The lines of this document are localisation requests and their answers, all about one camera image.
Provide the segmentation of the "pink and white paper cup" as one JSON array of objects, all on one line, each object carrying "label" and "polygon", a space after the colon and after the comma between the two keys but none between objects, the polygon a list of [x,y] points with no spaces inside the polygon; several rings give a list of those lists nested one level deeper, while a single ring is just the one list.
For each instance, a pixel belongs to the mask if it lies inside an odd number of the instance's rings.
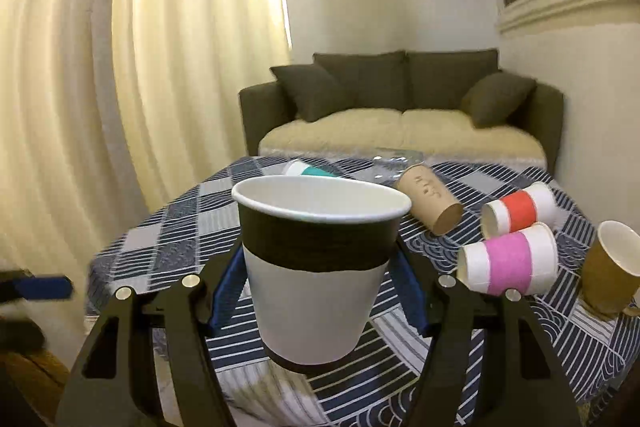
[{"label": "pink and white paper cup", "polygon": [[523,296],[544,295],[558,277],[555,237],[544,223],[463,246],[457,279],[470,291],[500,296],[515,289]]}]

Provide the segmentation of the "navy patterned tablecloth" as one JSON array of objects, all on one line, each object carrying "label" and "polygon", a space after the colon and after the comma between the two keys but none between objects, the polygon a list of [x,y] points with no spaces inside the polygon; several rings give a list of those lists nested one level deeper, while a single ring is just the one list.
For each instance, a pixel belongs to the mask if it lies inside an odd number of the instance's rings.
[{"label": "navy patterned tablecloth", "polygon": [[91,265],[98,316],[61,426],[163,426],[155,329],[187,426],[576,426],[639,358],[639,317],[582,291],[599,229],[548,172],[446,161],[442,237],[369,159],[245,157]]}]

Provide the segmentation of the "brown kraft paper cup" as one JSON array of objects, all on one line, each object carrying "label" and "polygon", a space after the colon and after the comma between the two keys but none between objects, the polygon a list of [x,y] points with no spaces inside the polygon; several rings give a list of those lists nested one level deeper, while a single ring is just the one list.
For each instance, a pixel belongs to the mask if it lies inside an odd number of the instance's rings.
[{"label": "brown kraft paper cup", "polygon": [[412,202],[411,214],[434,235],[452,231],[461,221],[463,206],[431,168],[409,167],[396,182]]}]

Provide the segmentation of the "clear plastic wrapper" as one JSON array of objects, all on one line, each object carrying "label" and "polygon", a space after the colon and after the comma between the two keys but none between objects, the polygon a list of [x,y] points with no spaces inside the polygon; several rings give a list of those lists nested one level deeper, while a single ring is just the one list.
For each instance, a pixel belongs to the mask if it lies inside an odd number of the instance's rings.
[{"label": "clear plastic wrapper", "polygon": [[408,168],[423,161],[424,154],[418,150],[381,147],[372,157],[373,179],[380,183],[394,183]]}]

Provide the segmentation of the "cream curtain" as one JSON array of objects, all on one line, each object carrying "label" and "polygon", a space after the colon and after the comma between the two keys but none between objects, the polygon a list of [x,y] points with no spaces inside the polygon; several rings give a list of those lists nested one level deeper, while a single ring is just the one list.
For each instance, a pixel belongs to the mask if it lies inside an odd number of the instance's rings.
[{"label": "cream curtain", "polygon": [[288,58],[285,0],[1,0],[1,257],[92,255],[243,150],[238,92]]}]

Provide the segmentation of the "dark throw pillow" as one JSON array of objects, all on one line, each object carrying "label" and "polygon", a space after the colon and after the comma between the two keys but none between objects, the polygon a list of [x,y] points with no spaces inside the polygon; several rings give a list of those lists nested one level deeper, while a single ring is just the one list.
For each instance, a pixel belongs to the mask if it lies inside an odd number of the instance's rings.
[{"label": "dark throw pillow", "polygon": [[318,64],[273,66],[270,72],[304,121],[314,122],[354,105],[348,90]]},{"label": "dark throw pillow", "polygon": [[501,126],[534,91],[537,80],[510,72],[494,72],[466,92],[460,109],[477,129]]}]

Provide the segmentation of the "black and white paper cup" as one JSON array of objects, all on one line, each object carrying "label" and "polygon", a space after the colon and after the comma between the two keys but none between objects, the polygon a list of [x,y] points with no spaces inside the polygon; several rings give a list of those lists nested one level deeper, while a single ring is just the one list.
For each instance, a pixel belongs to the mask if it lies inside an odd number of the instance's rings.
[{"label": "black and white paper cup", "polygon": [[408,196],[332,176],[235,184],[244,261],[267,355],[305,375],[355,350],[396,251]]}]

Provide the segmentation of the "right dark throw pillow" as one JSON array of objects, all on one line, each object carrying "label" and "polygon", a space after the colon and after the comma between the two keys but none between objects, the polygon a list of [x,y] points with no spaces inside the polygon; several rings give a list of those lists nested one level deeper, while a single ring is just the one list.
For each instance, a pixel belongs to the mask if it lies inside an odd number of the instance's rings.
[{"label": "right dark throw pillow", "polygon": [[534,91],[537,80],[510,72],[494,72],[466,92],[460,109],[477,129],[501,126]]}]

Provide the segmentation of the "cream sofa seat cover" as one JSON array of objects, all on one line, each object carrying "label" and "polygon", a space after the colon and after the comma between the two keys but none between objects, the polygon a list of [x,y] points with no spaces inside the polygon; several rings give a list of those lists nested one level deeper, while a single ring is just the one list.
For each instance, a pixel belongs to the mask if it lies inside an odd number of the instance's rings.
[{"label": "cream sofa seat cover", "polygon": [[544,167],[546,154],[533,135],[503,124],[477,129],[460,110],[354,108],[314,122],[295,119],[259,141],[262,155],[345,153],[367,156],[379,148],[413,150],[462,161],[526,162]]}]

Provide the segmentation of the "left dark throw pillow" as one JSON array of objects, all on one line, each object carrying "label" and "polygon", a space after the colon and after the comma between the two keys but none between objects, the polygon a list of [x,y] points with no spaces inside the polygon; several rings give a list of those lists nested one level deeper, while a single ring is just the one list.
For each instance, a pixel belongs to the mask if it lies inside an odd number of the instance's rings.
[{"label": "left dark throw pillow", "polygon": [[304,121],[314,122],[354,105],[348,90],[318,64],[273,66],[270,72]]}]

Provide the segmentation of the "teal and white paper cup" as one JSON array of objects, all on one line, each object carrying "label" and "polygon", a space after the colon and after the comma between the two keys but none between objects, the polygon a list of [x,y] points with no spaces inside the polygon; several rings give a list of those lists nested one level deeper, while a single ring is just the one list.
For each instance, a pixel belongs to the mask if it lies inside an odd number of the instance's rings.
[{"label": "teal and white paper cup", "polygon": [[282,174],[283,176],[329,176],[330,178],[337,178],[337,174],[314,167],[299,159],[289,161],[283,168]]}]

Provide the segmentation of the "red and white paper cup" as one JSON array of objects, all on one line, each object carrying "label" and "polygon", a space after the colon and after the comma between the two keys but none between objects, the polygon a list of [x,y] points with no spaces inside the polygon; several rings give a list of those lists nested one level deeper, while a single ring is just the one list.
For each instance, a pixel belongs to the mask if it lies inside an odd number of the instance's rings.
[{"label": "red and white paper cup", "polygon": [[485,204],[480,210],[480,231],[485,239],[493,239],[524,230],[537,222],[553,228],[558,209],[551,187],[535,182]]}]

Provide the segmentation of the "dark green sofa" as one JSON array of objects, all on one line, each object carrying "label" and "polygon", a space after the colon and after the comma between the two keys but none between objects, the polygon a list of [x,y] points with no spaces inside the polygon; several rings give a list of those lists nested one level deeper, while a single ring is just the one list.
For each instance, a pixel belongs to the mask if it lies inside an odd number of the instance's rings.
[{"label": "dark green sofa", "polygon": [[[411,109],[462,112],[462,98],[478,80],[494,72],[506,72],[499,66],[496,49],[316,53],[309,64],[322,66],[348,90],[354,99],[350,109],[387,108],[400,113]],[[260,154],[259,141],[269,131],[302,119],[276,78],[242,89],[239,99],[250,155]],[[564,106],[564,95],[559,89],[537,80],[534,91],[504,123],[533,135],[541,143],[548,173],[555,172],[561,150]]]}]

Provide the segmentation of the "brown ceramic mug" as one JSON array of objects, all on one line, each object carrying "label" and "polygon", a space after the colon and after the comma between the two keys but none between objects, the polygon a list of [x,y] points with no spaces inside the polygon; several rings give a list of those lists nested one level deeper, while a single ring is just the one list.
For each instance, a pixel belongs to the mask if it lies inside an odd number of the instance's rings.
[{"label": "brown ceramic mug", "polygon": [[639,289],[639,271],[639,234],[622,222],[603,221],[582,267],[582,297],[600,314],[620,314]]}]

